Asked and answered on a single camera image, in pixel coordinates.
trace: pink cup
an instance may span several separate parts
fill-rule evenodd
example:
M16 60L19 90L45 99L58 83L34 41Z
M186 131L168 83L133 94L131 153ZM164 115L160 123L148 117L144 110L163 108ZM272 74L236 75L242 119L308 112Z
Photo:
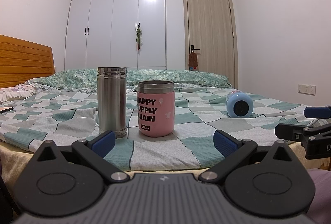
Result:
M150 137L166 136L175 126L173 82L142 81L137 89L139 130Z

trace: white logo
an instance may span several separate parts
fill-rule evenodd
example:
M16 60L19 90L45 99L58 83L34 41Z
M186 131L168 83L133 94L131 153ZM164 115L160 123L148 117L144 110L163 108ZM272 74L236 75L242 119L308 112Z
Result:
M168 179L169 179L169 177L166 176L166 175L160 177L160 180L162 180L162 181L166 181L166 180L168 180Z

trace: blue bottle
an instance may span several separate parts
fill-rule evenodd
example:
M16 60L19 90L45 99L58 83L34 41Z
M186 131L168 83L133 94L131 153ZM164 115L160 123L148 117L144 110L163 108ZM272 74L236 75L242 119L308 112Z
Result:
M241 91L231 92L225 100L226 110L231 118L249 118L253 112L253 100Z

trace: white wardrobe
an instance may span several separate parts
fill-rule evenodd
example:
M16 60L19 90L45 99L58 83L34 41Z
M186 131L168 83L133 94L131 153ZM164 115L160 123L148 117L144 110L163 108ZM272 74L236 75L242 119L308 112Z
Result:
M164 0L72 0L65 69L101 66L166 68Z

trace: silver thermos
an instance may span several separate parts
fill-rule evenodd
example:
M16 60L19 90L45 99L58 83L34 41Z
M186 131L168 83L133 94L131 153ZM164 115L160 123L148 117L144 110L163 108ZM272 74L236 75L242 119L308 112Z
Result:
M113 131L116 138L126 135L126 68L98 68L99 132Z

